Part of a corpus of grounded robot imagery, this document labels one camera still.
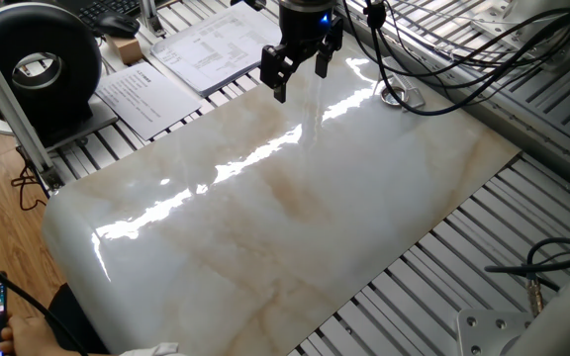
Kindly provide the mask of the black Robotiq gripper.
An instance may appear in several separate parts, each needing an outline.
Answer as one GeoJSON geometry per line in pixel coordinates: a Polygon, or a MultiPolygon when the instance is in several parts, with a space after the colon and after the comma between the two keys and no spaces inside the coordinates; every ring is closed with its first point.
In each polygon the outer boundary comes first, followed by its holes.
{"type": "Polygon", "coordinates": [[[286,84],[318,44],[315,72],[326,78],[333,54],[342,48],[343,18],[333,16],[333,0],[280,0],[279,45],[261,51],[260,80],[273,90],[274,98],[286,101],[286,84]]]}

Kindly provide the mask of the person's bare hand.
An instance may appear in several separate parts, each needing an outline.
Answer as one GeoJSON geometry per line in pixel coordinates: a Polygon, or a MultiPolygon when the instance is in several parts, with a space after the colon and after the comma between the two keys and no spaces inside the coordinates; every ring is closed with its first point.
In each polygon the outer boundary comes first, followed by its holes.
{"type": "Polygon", "coordinates": [[[49,327],[40,317],[9,315],[1,331],[0,350],[15,356],[67,356],[73,352],[62,348],[49,327]]]}

